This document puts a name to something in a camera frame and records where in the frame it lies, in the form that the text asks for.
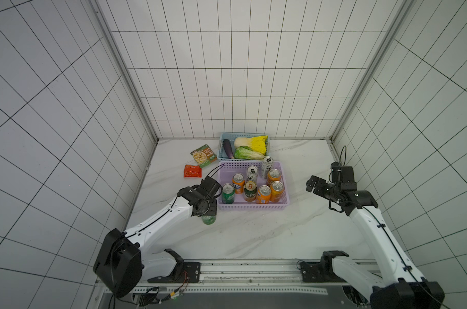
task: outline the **plastic basket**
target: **plastic basket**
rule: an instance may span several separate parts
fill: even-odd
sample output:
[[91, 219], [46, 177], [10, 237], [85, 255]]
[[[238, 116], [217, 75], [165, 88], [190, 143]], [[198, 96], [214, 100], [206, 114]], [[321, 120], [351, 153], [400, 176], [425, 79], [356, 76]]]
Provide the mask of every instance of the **plastic basket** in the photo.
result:
[[[218, 151], [218, 159], [220, 161], [247, 161], [247, 162], [255, 162], [258, 160], [244, 160], [244, 159], [230, 159], [224, 149], [223, 149], [223, 140], [228, 139], [230, 141], [230, 144], [232, 145], [232, 151], [235, 153], [235, 146], [233, 143], [235, 142], [236, 138], [253, 138], [255, 136], [263, 136], [266, 134], [255, 134], [255, 133], [229, 133], [225, 132], [222, 133], [222, 135], [219, 137], [219, 151]], [[266, 139], [266, 155], [269, 156], [269, 136]]]
[[[218, 182], [223, 186], [226, 183], [231, 183], [233, 175], [236, 173], [242, 173], [244, 177], [246, 177], [247, 168], [251, 165], [254, 165], [258, 168], [259, 173], [261, 172], [261, 161], [230, 161], [230, 162], [221, 162], [220, 164], [224, 164], [224, 166], [218, 172]], [[283, 183], [283, 187], [285, 191], [281, 195], [281, 199], [278, 203], [269, 202], [268, 204], [256, 204], [255, 201], [247, 202], [244, 200], [243, 194], [236, 194], [235, 201], [233, 204], [225, 204], [222, 201], [222, 197], [218, 197], [218, 207], [221, 210], [283, 210], [287, 205], [290, 204], [290, 198], [288, 197], [288, 189], [285, 183], [285, 177], [283, 172], [283, 165], [279, 161], [273, 162], [273, 168], [278, 169], [281, 172], [281, 182]], [[256, 181], [258, 188], [264, 184], [266, 184], [266, 179], [262, 179], [260, 175], [258, 175], [258, 179]]]

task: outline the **eggplant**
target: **eggplant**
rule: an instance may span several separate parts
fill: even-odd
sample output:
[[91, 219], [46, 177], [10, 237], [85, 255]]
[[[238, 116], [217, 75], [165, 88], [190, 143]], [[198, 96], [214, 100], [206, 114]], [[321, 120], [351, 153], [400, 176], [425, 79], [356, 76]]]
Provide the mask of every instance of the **eggplant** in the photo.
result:
[[223, 140], [223, 149], [225, 150], [225, 154], [227, 157], [230, 159], [235, 159], [233, 156], [233, 151], [232, 151], [232, 145], [230, 144], [230, 141], [228, 139]]

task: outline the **red packet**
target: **red packet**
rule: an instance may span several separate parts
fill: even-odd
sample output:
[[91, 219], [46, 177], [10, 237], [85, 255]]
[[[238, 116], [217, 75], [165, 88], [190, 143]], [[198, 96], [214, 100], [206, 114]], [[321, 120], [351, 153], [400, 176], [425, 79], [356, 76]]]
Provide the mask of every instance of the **red packet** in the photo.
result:
[[196, 165], [185, 165], [185, 169], [183, 169], [183, 176], [184, 177], [202, 177], [202, 169], [200, 166]]

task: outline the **white can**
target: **white can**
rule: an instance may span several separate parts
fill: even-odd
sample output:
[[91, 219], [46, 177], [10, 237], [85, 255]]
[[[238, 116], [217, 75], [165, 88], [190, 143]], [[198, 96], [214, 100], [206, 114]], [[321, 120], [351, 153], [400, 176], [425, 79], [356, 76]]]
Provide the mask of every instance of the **white can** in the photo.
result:
[[258, 168], [251, 165], [247, 168], [247, 180], [257, 182], [258, 180]]
[[270, 156], [264, 157], [262, 160], [262, 164], [261, 164], [261, 177], [263, 179], [267, 178], [267, 173], [269, 172], [272, 166], [273, 166], [273, 158]]

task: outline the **food packet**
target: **food packet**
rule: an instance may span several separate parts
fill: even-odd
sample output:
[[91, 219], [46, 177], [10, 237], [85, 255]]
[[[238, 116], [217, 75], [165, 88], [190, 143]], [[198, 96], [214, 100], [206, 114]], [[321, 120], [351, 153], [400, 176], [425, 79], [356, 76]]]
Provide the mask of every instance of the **food packet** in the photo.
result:
[[197, 165], [186, 164], [185, 168], [183, 169], [183, 176], [200, 178], [202, 177], [202, 169], [200, 166], [197, 166]]
[[211, 150], [209, 145], [204, 145], [200, 148], [197, 148], [190, 154], [194, 157], [194, 160], [196, 160], [197, 164], [199, 164], [202, 169], [204, 169], [205, 166], [211, 164], [211, 162], [217, 160], [216, 154]]

